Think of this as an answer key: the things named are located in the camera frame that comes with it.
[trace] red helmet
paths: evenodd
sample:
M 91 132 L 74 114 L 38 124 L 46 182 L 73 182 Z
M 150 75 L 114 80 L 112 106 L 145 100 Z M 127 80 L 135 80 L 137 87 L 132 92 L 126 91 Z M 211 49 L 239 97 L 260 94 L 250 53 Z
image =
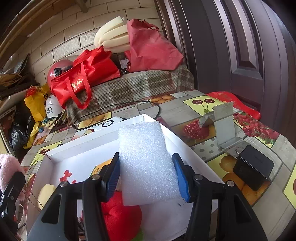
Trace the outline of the red helmet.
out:
M 71 69 L 73 67 L 73 62 L 68 59 L 61 59 L 58 62 L 54 63 L 54 65 L 50 68 L 47 74 L 47 83 L 50 87 L 51 81 L 59 76 L 60 74 L 64 73 L 65 71 Z

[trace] metal screw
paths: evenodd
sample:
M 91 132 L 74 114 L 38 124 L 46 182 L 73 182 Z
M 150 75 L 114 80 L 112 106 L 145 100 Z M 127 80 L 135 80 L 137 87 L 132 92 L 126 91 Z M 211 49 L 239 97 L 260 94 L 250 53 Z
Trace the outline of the metal screw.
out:
M 230 186 L 230 187 L 233 187 L 234 186 L 234 182 L 233 181 L 227 181 L 227 185 Z
M 93 174 L 92 176 L 91 176 L 91 179 L 92 180 L 98 180 L 100 178 L 100 175 L 99 174 Z
M 203 176 L 201 174 L 196 174 L 194 176 L 194 179 L 197 180 L 197 181 L 201 181 L 203 179 Z
M 65 187 L 65 186 L 67 186 L 67 185 L 68 185 L 68 182 L 67 182 L 67 181 L 63 181 L 63 182 L 61 182 L 61 184 L 60 184 L 61 187 Z

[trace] white cardboard tray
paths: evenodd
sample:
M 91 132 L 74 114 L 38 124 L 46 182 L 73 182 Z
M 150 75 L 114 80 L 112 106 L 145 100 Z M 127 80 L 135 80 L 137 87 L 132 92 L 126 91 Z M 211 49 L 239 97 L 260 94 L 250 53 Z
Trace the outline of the white cardboard tray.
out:
M 46 153 L 35 176 L 32 193 L 37 197 L 45 184 L 58 186 L 59 179 L 69 170 L 72 176 L 68 178 L 82 182 L 86 180 L 94 167 L 112 158 L 118 152 L 118 128 L 123 125 L 139 122 L 155 121 L 146 114 L 116 123 L 100 131 L 82 136 L 65 143 Z M 213 182 L 223 181 L 213 170 L 179 137 L 168 128 L 161 125 L 165 136 L 168 152 L 172 155 L 179 153 L 185 164 L 192 166 L 197 174 L 202 174 Z M 30 196 L 30 200 L 37 206 L 37 200 Z M 212 201 L 212 212 L 217 208 L 217 201 Z M 164 202 L 142 205 L 142 223 L 144 241 L 171 241 L 184 234 L 190 219 L 192 204 L 185 203 L 180 197 Z M 81 217 L 82 201 L 78 201 L 77 215 Z M 34 224 L 39 212 L 29 202 L 27 214 L 27 234 Z

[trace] pink plush toy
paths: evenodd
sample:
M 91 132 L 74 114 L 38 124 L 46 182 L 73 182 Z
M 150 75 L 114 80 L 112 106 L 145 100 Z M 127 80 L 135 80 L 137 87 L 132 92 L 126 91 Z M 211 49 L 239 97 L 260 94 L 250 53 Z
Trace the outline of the pink plush toy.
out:
M 22 172 L 25 174 L 24 169 L 14 156 L 0 154 L 0 190 L 2 193 L 15 172 Z M 23 200 L 24 198 L 25 195 L 21 192 L 18 199 Z

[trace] red bag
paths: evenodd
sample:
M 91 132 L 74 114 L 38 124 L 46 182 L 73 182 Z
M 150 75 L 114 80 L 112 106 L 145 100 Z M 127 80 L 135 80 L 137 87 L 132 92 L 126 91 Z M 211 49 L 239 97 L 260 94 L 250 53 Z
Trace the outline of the red bag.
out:
M 131 63 L 129 72 L 175 70 L 182 62 L 183 55 L 155 25 L 132 19 L 127 22 L 127 28 L 131 50 L 125 51 L 125 55 Z
M 233 107 L 237 108 L 239 110 L 242 110 L 243 112 L 248 113 L 250 116 L 252 116 L 256 120 L 260 120 L 261 114 L 260 112 L 244 105 L 234 94 L 229 93 L 227 91 L 218 91 L 218 92 L 211 92 L 207 94 L 208 96 L 211 96 L 217 100 L 225 101 L 225 102 L 231 102 L 233 101 Z
M 80 109 L 88 107 L 91 100 L 91 86 L 120 77 L 116 65 L 110 59 L 111 52 L 105 52 L 103 46 L 94 50 L 85 50 L 73 62 L 73 68 L 51 81 L 51 93 L 57 97 L 65 109 L 65 103 L 72 98 Z M 87 99 L 80 103 L 76 93 L 86 90 Z

